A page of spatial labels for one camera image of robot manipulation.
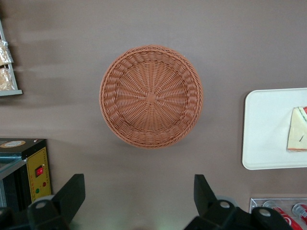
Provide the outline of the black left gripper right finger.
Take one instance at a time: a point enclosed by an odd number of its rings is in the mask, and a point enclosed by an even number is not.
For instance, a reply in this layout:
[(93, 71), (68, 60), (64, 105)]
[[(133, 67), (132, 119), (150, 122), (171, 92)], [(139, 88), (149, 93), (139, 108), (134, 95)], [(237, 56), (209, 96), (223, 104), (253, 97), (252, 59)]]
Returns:
[(218, 199), (204, 175), (194, 176), (194, 203), (198, 211), (187, 230), (250, 230), (249, 213), (232, 202)]

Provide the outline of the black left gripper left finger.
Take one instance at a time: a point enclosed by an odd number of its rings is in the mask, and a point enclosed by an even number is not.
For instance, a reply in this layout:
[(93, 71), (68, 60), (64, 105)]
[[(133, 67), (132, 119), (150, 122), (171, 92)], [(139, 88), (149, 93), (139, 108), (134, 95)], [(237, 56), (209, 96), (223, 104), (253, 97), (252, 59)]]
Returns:
[(68, 230), (85, 200), (83, 174), (75, 174), (53, 196), (35, 201), (27, 210), (32, 230)]

